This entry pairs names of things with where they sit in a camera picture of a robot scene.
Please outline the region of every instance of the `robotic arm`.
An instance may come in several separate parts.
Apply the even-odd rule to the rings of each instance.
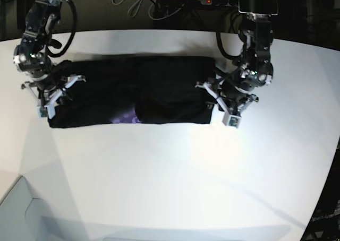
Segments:
[[[52,31],[61,19],[62,2],[70,5],[74,24],[69,41],[61,52],[54,54],[48,47],[62,47],[60,42],[52,39]],[[239,37],[244,43],[240,56],[227,54],[217,34],[222,54],[231,59],[237,69],[219,80],[198,87],[205,88],[215,97],[225,112],[223,122],[227,126],[239,126],[241,112],[253,101],[258,101],[250,92],[256,87],[270,84],[273,78],[270,45],[274,37],[269,17],[276,15],[277,9],[277,0],[240,0],[239,12],[246,17],[239,29]],[[61,77],[58,66],[49,58],[60,57],[67,51],[77,30],[76,16],[72,0],[36,0],[26,17],[26,30],[21,43],[15,49],[14,63],[18,71],[32,79],[32,82],[24,83],[22,88],[34,95],[42,117],[52,119],[55,116],[55,104],[61,104],[64,98],[72,100],[67,89],[77,81],[85,81],[82,76]]]

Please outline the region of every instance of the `black cloth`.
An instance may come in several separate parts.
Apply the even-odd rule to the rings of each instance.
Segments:
[[[208,57],[130,57],[105,61],[62,63],[62,76],[84,75],[68,91],[73,101],[56,107],[53,128],[110,124],[135,108],[142,123],[208,124],[213,101],[196,82],[214,77],[215,60]]]

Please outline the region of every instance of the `folded black garment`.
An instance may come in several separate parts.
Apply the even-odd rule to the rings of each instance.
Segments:
[[[195,88],[214,74],[208,57],[130,57],[64,65],[64,76],[84,75],[69,89],[73,101],[56,107],[52,128],[117,123],[135,113],[148,124],[208,124],[211,96]]]

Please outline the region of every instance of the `white table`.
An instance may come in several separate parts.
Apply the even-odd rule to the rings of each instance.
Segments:
[[[69,240],[300,240],[340,135],[339,52],[275,40],[274,82],[238,130],[220,120],[51,130],[20,90],[18,42],[0,43],[0,171],[23,175]],[[224,42],[239,53],[236,35]],[[213,33],[165,30],[77,33],[65,58],[117,54],[221,58]]]

